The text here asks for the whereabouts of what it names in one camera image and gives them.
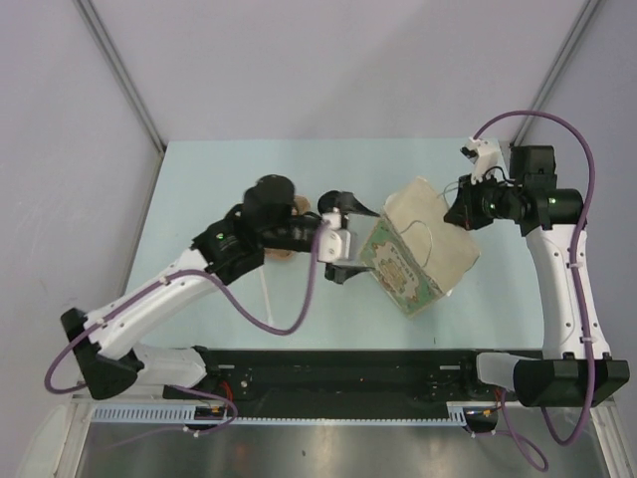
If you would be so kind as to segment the black plastic cup lid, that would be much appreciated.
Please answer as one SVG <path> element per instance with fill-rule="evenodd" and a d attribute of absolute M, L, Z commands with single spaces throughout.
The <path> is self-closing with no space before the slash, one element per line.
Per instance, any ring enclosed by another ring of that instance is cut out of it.
<path fill-rule="evenodd" d="M 334 208 L 338 205 L 338 201 L 340 198 L 341 192 L 338 190 L 331 190 L 324 193 L 318 199 L 318 213 L 325 214 L 328 212 L 333 212 Z"/>

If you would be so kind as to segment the green illustrated paper bag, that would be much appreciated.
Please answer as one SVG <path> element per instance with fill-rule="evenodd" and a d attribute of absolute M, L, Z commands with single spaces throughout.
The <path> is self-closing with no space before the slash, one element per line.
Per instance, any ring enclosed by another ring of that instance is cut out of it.
<path fill-rule="evenodd" d="M 359 259 L 397 309 L 412 318 L 449 296 L 481 256 L 465 229 L 448 224 L 443 194 L 418 176 L 385 201 Z"/>

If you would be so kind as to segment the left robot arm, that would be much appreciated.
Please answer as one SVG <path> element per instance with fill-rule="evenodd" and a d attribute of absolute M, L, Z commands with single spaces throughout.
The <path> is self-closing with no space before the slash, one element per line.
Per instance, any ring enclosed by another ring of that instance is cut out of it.
<path fill-rule="evenodd" d="M 220 374 L 203 347 L 163 349 L 141 344 L 155 327 L 207 294 L 222 293 L 233 308 L 258 329 L 279 337 L 294 334 L 305 321 L 315 290 L 317 267 L 335 284 L 365 271 L 356 264 L 352 215 L 374 216 L 349 191 L 331 190 L 320 197 L 318 211 L 303 212 L 294 184 L 269 174 L 247 189 L 240 203 L 197 235 L 178 258 L 155 278 L 90 312 L 71 308 L 61 316 L 68 344 L 49 366 L 45 388 L 68 354 L 74 355 L 91 398 L 106 400 L 133 385 L 160 385 L 178 393 L 206 398 L 220 385 Z M 308 284 L 299 316 L 281 329 L 258 320 L 232 294 L 230 284 L 261 268 L 269 251 L 292 251 L 310 256 Z"/>

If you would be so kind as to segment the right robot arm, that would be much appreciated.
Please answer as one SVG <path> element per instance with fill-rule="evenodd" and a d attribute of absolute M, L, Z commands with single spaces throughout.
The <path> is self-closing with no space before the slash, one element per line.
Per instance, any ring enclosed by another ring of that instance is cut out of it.
<path fill-rule="evenodd" d="M 613 358 L 596 318 L 587 275 L 586 234 L 576 229 L 583 198 L 557 185 L 554 150 L 516 146 L 510 176 L 498 180 L 500 149 L 469 139 L 461 152 L 474 165 L 458 180 L 448 224 L 478 230 L 497 219 L 521 229 L 536 271 L 543 315 L 540 358 L 483 352 L 461 371 L 459 386 L 482 399 L 495 386 L 510 390 L 526 407 L 597 406 L 630 377 L 624 359 Z"/>

